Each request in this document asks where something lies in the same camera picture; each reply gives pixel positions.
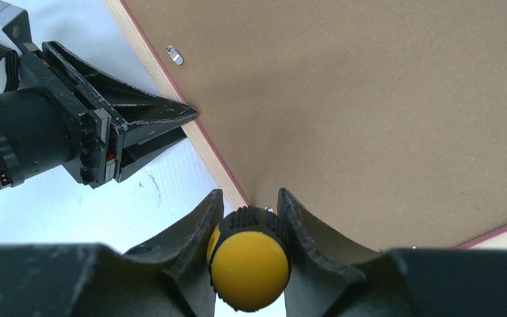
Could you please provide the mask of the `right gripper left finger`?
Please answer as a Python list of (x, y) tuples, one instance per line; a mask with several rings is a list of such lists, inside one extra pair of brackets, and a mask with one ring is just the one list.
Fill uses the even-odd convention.
[(121, 254), (101, 243), (0, 244), (0, 316), (213, 316), (207, 246), (221, 190)]

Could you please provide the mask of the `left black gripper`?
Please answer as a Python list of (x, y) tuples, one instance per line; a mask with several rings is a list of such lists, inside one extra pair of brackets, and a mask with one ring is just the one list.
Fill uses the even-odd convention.
[[(0, 191), (57, 166), (92, 188), (118, 183), (186, 138), (198, 117), (94, 67), (56, 41), (37, 46), (25, 9), (0, 9)], [(123, 149), (129, 131), (169, 131)]]

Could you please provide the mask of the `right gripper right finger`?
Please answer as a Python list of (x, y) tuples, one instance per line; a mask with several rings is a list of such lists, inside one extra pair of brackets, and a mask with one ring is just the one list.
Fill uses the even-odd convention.
[(287, 316), (507, 316), (507, 250), (394, 248), (342, 235), (280, 189)]

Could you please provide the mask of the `yellow black screwdriver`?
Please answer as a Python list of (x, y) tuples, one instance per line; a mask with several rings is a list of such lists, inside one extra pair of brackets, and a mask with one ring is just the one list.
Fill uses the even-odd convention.
[(288, 284), (289, 230), (271, 211), (240, 207), (216, 225), (206, 262), (217, 296), (234, 310), (256, 312), (275, 302)]

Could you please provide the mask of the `pink picture frame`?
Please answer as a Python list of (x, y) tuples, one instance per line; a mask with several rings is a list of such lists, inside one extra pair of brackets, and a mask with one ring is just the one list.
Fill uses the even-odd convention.
[(507, 231), (507, 1), (108, 1), (231, 206), (375, 250)]

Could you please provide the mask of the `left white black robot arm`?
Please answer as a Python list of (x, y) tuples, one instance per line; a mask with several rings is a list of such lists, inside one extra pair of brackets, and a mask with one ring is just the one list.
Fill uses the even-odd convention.
[(184, 139), (197, 115), (59, 42), (36, 45), (28, 12), (0, 1), (0, 191), (57, 166), (91, 188), (122, 182)]

